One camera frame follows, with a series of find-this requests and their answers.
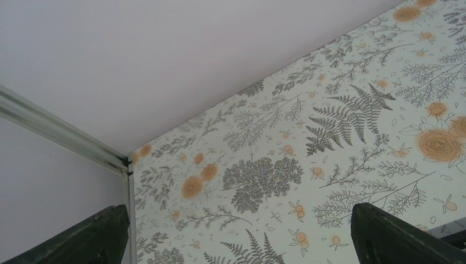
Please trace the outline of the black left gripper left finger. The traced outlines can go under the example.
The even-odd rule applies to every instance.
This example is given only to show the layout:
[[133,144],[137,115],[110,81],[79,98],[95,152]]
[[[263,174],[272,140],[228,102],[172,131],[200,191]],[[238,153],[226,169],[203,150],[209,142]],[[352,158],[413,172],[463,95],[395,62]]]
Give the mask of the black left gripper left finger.
[[121,263],[129,226],[126,205],[109,206],[5,263]]

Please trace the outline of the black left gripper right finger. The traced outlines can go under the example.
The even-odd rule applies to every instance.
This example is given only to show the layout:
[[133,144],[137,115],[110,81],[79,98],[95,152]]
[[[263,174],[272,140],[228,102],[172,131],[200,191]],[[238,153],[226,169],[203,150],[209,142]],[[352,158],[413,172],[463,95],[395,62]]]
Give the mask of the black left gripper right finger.
[[352,208],[359,263],[465,263],[465,251],[370,204]]

